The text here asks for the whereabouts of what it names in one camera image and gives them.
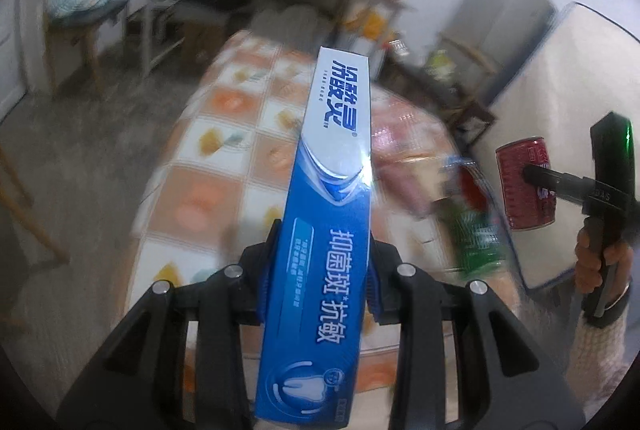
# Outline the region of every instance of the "human hand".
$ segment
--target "human hand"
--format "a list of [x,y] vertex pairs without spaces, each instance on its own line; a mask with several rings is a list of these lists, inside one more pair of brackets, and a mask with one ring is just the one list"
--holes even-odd
[[[600,275],[600,256],[589,249],[589,234],[586,228],[578,232],[578,241],[575,245],[575,256],[578,262],[575,264],[575,286],[581,293],[591,293],[602,285]],[[607,266],[618,263],[613,286],[609,292],[607,303],[613,302],[622,293],[631,276],[631,265],[634,259],[634,250],[623,240],[617,241],[604,251]]]

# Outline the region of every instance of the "door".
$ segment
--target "door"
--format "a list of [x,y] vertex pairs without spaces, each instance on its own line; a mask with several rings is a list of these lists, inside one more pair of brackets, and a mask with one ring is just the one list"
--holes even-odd
[[0,121],[24,96],[18,51],[18,0],[0,0]]

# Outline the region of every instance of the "chair cushion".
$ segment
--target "chair cushion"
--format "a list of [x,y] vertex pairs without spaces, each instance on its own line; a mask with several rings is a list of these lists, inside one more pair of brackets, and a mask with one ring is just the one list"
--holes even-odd
[[116,18],[129,0],[110,0],[102,7],[73,13],[64,18],[50,20],[49,27],[56,29],[73,29],[92,25],[99,25],[110,18]]

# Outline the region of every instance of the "table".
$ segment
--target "table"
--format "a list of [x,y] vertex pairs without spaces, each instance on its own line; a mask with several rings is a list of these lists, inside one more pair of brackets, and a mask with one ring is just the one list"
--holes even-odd
[[[309,56],[247,31],[227,41],[189,100],[148,182],[132,229],[134,266],[123,310],[155,280],[170,280],[176,286],[206,280],[235,263],[242,249],[266,238],[284,210],[314,67]],[[374,131],[376,120],[391,111],[414,118],[430,140],[434,160],[456,154],[436,117],[377,86],[371,93]],[[372,197],[371,230],[377,240],[394,244],[406,262],[438,278],[459,280],[447,236],[433,217],[414,219],[379,182],[374,183]],[[488,282],[517,308],[518,294],[508,270]],[[241,337],[251,397],[262,329],[242,326]],[[190,331],[187,390],[193,389],[194,342]],[[356,426],[386,428],[398,343],[399,326],[381,327],[366,315],[352,415]],[[454,369],[452,346],[449,330],[447,359]],[[454,389],[455,381],[450,383]],[[454,411],[455,404],[449,409]]]

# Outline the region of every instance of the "red can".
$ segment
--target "red can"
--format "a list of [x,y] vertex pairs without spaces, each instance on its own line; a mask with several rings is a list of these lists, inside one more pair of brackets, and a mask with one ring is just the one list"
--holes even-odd
[[521,139],[495,151],[498,161],[504,209],[512,230],[533,230],[556,220],[556,194],[527,184],[522,169],[528,165],[550,168],[545,140]]

